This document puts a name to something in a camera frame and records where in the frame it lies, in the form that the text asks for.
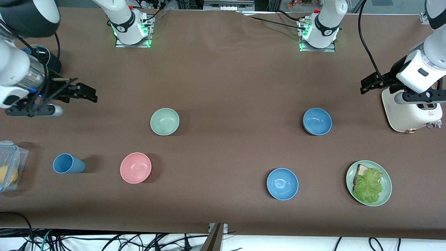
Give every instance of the pink bowl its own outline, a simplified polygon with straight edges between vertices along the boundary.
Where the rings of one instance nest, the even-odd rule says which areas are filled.
[[[121,177],[130,184],[143,182],[152,171],[150,159],[142,153],[127,155],[121,163]]]

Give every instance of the white floor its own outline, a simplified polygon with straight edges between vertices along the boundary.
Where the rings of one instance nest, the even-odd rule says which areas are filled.
[[[154,234],[142,235],[144,244],[149,243]],[[111,238],[113,235],[88,235],[79,236],[82,238]],[[183,234],[170,234],[166,236],[161,243],[168,243],[176,239],[183,238]],[[227,235],[224,237],[222,251],[233,251],[239,248],[241,251],[333,251],[337,237],[292,237],[292,236],[254,236],[254,235]],[[204,243],[206,238],[192,238],[189,240],[192,247]],[[379,238],[384,251],[396,251],[397,239]],[[11,251],[18,249],[24,243],[23,238],[0,238],[0,251]],[[65,245],[72,251],[100,251],[107,241],[85,241],[68,239],[64,241]],[[119,248],[119,241],[114,241],[105,251],[116,251]],[[166,246],[164,251],[176,251],[179,247],[176,245]],[[138,251],[137,246],[130,245],[122,251]],[[371,251],[368,244],[368,238],[342,238],[338,246],[338,251]],[[421,240],[421,239],[402,239],[400,251],[444,251],[446,250],[446,240]]]

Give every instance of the bowl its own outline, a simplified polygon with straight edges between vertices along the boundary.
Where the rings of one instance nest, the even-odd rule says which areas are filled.
[[[331,130],[331,117],[323,109],[311,108],[304,114],[303,124],[305,130],[316,136],[327,134]]]
[[[364,166],[370,168],[378,168],[380,173],[383,175],[380,181],[381,185],[383,186],[383,191],[380,193],[380,197],[377,202],[374,203],[362,202],[358,200],[353,194],[353,186],[354,186],[353,182],[355,180],[356,171],[358,170],[359,164],[363,164]],[[386,170],[384,170],[382,166],[370,160],[360,160],[358,162],[353,163],[353,165],[351,165],[347,171],[347,176],[345,180],[347,183],[347,190],[350,192],[353,198],[355,198],[355,200],[359,201],[361,204],[367,206],[380,206],[386,203],[389,200],[390,195],[392,194],[392,181],[390,180],[389,174],[386,172]]]
[[[161,108],[156,111],[150,119],[152,131],[161,136],[167,136],[174,133],[180,125],[180,116],[175,110],[170,108]]]
[[[278,200],[286,201],[296,195],[299,189],[299,182],[292,171],[286,168],[278,168],[268,175],[266,187],[271,196]]]
[[[121,177],[130,184],[143,182],[152,171],[150,159],[142,153],[127,155],[121,163]]]

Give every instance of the bread slice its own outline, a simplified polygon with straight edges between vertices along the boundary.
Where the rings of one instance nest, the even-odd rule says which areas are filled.
[[[364,175],[364,172],[367,171],[368,169],[370,169],[369,167],[364,166],[363,164],[358,164],[358,170],[356,171],[356,175],[355,175],[355,179],[353,180],[353,184],[355,184],[353,186],[353,190],[358,188],[358,185],[356,184],[356,177],[358,177],[358,175]]]

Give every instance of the teal cable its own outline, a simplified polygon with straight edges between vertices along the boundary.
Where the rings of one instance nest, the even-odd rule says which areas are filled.
[[[42,246],[40,247],[40,251],[43,251],[43,246],[45,245],[46,238],[48,238],[48,235],[50,234],[51,230],[52,229],[48,230],[48,232],[46,232],[46,234],[45,234],[45,237],[43,237]]]

